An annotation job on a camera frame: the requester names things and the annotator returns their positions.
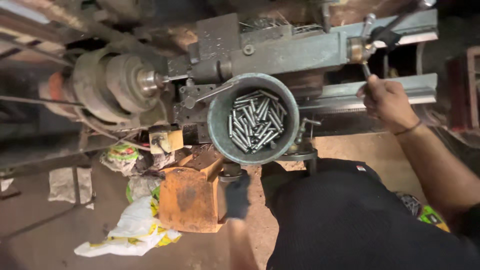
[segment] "dirt floor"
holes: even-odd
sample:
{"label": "dirt floor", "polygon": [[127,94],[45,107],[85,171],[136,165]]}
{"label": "dirt floor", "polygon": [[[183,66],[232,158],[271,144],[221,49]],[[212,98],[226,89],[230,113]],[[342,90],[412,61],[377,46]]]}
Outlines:
{"label": "dirt floor", "polygon": [[[319,156],[367,162],[392,191],[404,191],[424,200],[421,187],[398,143],[390,134],[367,134],[316,138]],[[283,162],[287,170],[302,169],[301,163]],[[260,184],[261,168],[246,168],[252,176],[251,207],[247,217],[255,257],[260,269],[275,246],[278,225],[264,206]],[[101,242],[128,205],[128,178],[99,162],[93,165],[95,209],[79,209],[33,231],[0,244],[0,268],[22,270],[130,270],[130,269],[228,269],[228,238],[225,227],[218,233],[185,233],[176,244],[154,248],[143,257],[105,255],[76,256],[73,249],[84,241]],[[47,202],[48,173],[15,180],[19,197],[0,202],[0,235],[29,225],[71,207],[69,203]]]}

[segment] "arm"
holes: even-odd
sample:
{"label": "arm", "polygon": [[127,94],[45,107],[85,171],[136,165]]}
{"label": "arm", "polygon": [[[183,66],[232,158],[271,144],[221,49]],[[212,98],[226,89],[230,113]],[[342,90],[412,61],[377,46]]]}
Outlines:
{"label": "arm", "polygon": [[230,267],[232,270],[258,270],[248,237],[247,223],[240,219],[227,222],[230,242]]}
{"label": "arm", "polygon": [[379,118],[390,132],[397,134],[428,202],[450,224],[480,203],[480,179],[428,127],[423,124],[415,127],[419,119],[403,86],[372,75],[358,95],[363,95],[366,89],[370,91],[364,99],[368,114]]}
{"label": "arm", "polygon": [[249,184],[250,177],[245,175],[240,180],[229,183],[225,189],[230,268],[232,270],[258,270],[245,222],[250,205],[248,202]]}

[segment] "bracelet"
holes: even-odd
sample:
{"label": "bracelet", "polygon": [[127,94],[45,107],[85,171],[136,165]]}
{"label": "bracelet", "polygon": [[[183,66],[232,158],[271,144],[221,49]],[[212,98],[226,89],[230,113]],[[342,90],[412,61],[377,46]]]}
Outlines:
{"label": "bracelet", "polygon": [[398,136],[398,135],[405,134],[405,133],[407,133],[407,132],[413,131],[413,130],[415,130],[417,127],[421,126],[421,124],[422,124],[422,121],[420,120],[418,123],[415,124],[415,126],[413,126],[413,127],[411,127],[411,128],[408,128],[408,129],[406,129],[406,130],[404,130],[404,131],[400,131],[400,132],[398,132],[398,133],[394,133],[393,135]]}

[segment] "metal bucket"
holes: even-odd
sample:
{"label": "metal bucket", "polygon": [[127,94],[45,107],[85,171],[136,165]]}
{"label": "metal bucket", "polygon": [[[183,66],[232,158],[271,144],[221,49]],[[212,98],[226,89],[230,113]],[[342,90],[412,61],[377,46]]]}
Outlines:
{"label": "metal bucket", "polygon": [[[279,80],[262,73],[246,73],[231,78],[228,82],[240,81],[231,89],[219,93],[208,110],[208,133],[213,144],[226,158],[245,165],[260,165],[276,160],[293,144],[299,128],[299,109],[290,90]],[[285,104],[288,115],[284,120],[285,131],[276,140],[277,147],[264,147],[255,154],[245,154],[228,137],[228,115],[235,98],[258,89],[276,93]]]}

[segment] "hand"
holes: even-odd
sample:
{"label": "hand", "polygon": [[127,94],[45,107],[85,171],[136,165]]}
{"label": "hand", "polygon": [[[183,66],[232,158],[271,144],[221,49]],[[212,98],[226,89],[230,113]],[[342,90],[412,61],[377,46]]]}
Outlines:
{"label": "hand", "polygon": [[381,80],[372,75],[357,92],[357,97],[364,95],[368,115],[380,119],[393,134],[410,129],[420,121],[399,82]]}
{"label": "hand", "polygon": [[228,219],[242,219],[247,216],[248,206],[248,186],[250,185],[250,176],[243,175],[239,180],[231,182],[225,188],[225,199],[227,201]]}

